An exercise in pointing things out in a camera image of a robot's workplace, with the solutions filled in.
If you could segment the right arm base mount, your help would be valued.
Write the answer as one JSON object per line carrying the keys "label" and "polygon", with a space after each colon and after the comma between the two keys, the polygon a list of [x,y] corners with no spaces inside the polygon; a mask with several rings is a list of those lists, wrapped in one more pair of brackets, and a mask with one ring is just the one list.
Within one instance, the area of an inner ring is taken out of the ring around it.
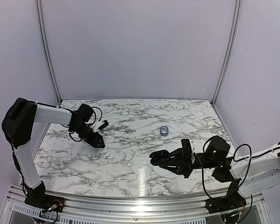
{"label": "right arm base mount", "polygon": [[210,214],[232,210],[246,206],[246,200],[238,193],[238,186],[241,178],[232,181],[229,185],[227,195],[207,199],[205,208]]}

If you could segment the purple earbud charging case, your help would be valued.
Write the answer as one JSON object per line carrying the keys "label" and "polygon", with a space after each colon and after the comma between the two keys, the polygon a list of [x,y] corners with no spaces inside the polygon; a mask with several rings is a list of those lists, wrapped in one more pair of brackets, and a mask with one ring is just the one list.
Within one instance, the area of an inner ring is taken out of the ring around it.
{"label": "purple earbud charging case", "polygon": [[167,126],[161,126],[159,132],[161,136],[168,136],[169,128]]}

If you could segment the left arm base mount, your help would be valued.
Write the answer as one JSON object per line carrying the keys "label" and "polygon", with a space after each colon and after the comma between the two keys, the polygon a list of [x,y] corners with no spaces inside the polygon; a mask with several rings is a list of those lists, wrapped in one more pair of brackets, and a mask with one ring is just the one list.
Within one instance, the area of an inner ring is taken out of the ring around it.
{"label": "left arm base mount", "polygon": [[41,184],[35,189],[28,187],[25,182],[22,182],[22,191],[26,196],[24,203],[27,205],[45,211],[63,211],[65,199],[63,197],[46,194],[46,188],[43,181],[41,181]]}

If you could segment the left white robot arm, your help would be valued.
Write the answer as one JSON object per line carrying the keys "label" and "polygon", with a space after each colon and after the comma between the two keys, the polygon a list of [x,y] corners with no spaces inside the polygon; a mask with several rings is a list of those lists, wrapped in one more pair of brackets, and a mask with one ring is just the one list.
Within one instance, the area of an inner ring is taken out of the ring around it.
{"label": "left white robot arm", "polygon": [[43,186],[37,173],[30,150],[30,140],[35,123],[51,123],[68,127],[70,134],[78,137],[93,148],[104,148],[105,143],[100,130],[106,128],[107,120],[89,123],[94,110],[87,104],[81,104],[77,110],[18,98],[7,111],[1,127],[7,141],[12,146],[13,157],[23,182],[28,189],[35,190]]}

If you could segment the black earbud charging case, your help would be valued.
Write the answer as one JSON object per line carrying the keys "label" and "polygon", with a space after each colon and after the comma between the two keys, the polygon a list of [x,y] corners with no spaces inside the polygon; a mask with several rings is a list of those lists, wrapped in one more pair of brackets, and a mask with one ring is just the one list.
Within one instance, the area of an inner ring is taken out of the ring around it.
{"label": "black earbud charging case", "polygon": [[150,163],[153,166],[159,166],[165,162],[170,161],[170,155],[167,150],[160,150],[149,155]]}

